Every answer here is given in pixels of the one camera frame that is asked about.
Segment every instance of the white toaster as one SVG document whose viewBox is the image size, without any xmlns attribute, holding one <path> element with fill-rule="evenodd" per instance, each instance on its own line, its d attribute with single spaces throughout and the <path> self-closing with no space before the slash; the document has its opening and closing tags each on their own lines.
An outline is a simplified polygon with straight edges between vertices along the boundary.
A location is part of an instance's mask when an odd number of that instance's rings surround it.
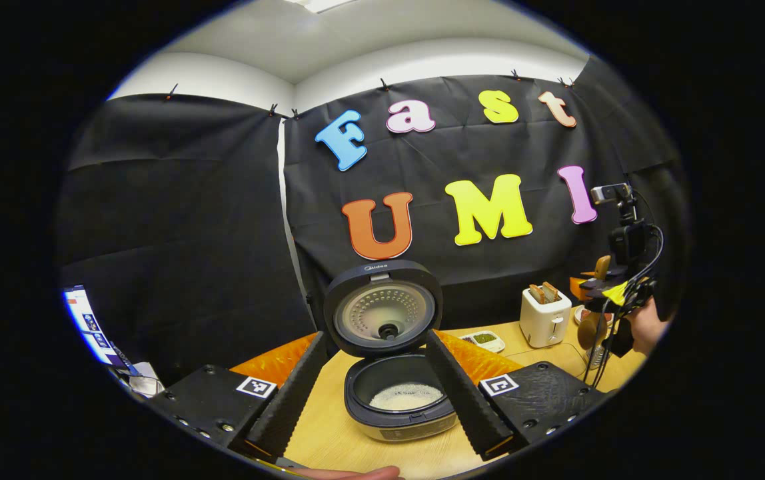
<svg viewBox="0 0 765 480">
<path fill-rule="evenodd" d="M 560 300 L 541 304 L 531 295 L 530 289 L 522 291 L 522 313 L 519 313 L 519 327 L 535 349 L 561 343 L 569 324 L 569 310 L 572 301 L 562 292 L 557 292 Z"/>
</svg>

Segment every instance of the green food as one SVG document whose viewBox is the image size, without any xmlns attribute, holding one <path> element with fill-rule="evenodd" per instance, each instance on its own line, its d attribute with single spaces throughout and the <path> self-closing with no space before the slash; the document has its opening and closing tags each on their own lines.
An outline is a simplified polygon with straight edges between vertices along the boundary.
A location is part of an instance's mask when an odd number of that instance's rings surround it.
<svg viewBox="0 0 765 480">
<path fill-rule="evenodd" d="M 495 335 L 489 335 L 488 333 L 481 333 L 480 335 L 475 335 L 474 340 L 477 340 L 477 343 L 486 343 L 487 341 L 495 340 Z"/>
</svg>

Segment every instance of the rice cooker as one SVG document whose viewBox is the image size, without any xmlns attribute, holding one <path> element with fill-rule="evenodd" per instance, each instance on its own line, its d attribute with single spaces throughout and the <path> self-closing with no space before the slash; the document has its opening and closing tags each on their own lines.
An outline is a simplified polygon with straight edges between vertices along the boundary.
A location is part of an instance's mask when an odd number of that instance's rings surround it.
<svg viewBox="0 0 765 480">
<path fill-rule="evenodd" d="M 413 261 L 361 265 L 330 283 L 327 330 L 339 349 L 363 358 L 344 379 L 344 405 L 368 437 L 407 441 L 456 425 L 421 349 L 441 322 L 441 308 L 441 286 Z"/>
</svg>

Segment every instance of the human hand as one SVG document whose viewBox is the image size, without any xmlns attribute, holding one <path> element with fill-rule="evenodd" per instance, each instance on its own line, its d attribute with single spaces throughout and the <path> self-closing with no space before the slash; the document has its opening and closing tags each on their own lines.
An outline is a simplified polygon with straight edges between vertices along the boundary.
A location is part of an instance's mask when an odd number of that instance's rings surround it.
<svg viewBox="0 0 765 480">
<path fill-rule="evenodd" d="M 367 473 L 343 470 L 318 470 L 316 468 L 288 468 L 289 471 L 299 473 L 303 477 L 314 480 L 404 480 L 398 467 L 383 467 Z"/>
<path fill-rule="evenodd" d="M 632 347 L 635 352 L 641 352 L 643 355 L 650 354 L 670 324 L 658 319 L 658 308 L 654 304 L 654 297 L 648 298 L 644 306 L 632 310 L 626 318 L 632 323 L 632 337 L 634 337 Z"/>
</svg>

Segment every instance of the open lid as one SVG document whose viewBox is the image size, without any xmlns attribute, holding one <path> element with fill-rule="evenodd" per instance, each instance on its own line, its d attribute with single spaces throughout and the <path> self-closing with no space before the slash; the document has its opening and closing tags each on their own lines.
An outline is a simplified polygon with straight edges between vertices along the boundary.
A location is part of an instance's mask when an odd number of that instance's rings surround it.
<svg viewBox="0 0 765 480">
<path fill-rule="evenodd" d="M 441 322 L 441 300 L 441 286 L 426 268 L 394 259 L 338 275 L 327 289 L 324 316 L 345 353 L 389 356 L 426 343 Z"/>
</svg>

